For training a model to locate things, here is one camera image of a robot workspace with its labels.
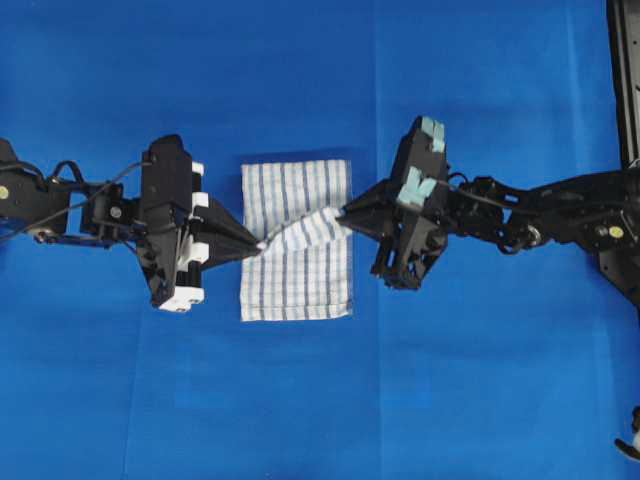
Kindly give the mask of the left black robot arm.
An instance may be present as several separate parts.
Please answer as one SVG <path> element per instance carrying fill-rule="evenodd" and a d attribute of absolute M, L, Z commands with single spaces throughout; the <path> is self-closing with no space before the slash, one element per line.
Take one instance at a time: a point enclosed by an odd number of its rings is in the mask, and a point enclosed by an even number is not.
<path fill-rule="evenodd" d="M 119 179 L 88 182 L 73 161 L 45 176 L 1 142 L 1 226 L 41 244 L 134 251 L 159 310 L 183 313 L 205 299 L 205 270 L 256 256 L 258 240 L 201 188 L 204 166 L 178 135 L 152 142 L 140 162 L 141 191 Z"/>

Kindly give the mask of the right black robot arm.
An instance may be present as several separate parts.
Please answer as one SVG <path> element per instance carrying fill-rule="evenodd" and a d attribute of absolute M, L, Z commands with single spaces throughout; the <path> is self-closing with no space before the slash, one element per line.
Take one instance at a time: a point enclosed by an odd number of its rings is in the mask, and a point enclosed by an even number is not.
<path fill-rule="evenodd" d="M 417 290 L 452 235 L 495 245 L 504 255 L 550 241 L 596 256 L 605 278 L 639 303 L 639 172 L 573 177 L 530 190 L 484 176 L 454 185 L 410 168 L 342 208 L 338 223 L 375 240 L 371 273 L 389 288 Z"/>

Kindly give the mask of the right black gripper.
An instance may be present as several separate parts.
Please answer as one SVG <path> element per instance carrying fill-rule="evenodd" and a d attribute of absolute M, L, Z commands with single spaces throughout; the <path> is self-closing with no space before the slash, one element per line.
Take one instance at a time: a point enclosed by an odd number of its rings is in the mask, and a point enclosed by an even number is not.
<path fill-rule="evenodd" d="M 380 244 L 372 273 L 386 286 L 418 290 L 448 246 L 442 226 L 448 194 L 437 189 L 422 206 L 401 205 L 399 186 L 383 179 L 342 207 L 342 225 Z M 377 207 L 377 213 L 353 214 Z"/>

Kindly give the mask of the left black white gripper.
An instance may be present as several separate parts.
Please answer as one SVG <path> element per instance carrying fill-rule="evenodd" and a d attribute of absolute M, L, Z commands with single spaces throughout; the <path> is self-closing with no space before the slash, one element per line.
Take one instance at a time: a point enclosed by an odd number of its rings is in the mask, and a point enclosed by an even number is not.
<path fill-rule="evenodd" d="M 257 256 L 260 248 L 255 236 L 214 197 L 201 191 L 201 180 L 205 173 L 204 165 L 192 163 L 192 209 L 186 223 L 186 229 L 180 236 L 176 262 L 176 279 L 172 296 L 160 305 L 161 310 L 184 313 L 205 299 L 204 289 L 197 286 L 200 272 L 229 263 Z M 198 242 L 196 230 L 204 226 L 213 233 L 222 234 L 234 242 Z"/>

